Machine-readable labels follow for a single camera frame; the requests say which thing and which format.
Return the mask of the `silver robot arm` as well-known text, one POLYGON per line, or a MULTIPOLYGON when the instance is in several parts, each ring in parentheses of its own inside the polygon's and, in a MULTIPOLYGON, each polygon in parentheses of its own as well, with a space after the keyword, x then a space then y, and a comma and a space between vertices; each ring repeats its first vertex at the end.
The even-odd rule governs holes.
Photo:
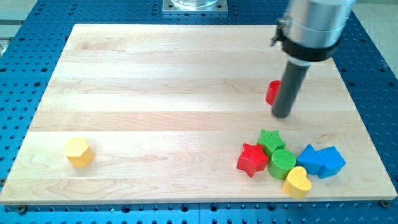
POLYGON ((289 116, 311 64, 335 53, 354 3, 355 0, 289 1, 283 17, 277 20, 271 42, 280 42, 288 55, 272 106, 275 117, 289 116))

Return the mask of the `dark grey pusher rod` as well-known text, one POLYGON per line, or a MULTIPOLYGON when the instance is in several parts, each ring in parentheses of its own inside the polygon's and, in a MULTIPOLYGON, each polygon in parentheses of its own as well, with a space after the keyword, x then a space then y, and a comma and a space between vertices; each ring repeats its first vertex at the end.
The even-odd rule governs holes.
POLYGON ((276 118, 289 116, 309 67, 310 62, 288 60, 272 106, 276 118))

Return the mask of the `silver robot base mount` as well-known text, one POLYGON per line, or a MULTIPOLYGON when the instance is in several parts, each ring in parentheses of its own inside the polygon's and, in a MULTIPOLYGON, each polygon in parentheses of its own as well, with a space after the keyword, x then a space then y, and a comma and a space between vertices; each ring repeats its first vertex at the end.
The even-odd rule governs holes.
POLYGON ((226 14, 227 0, 162 0, 162 13, 172 14, 226 14))

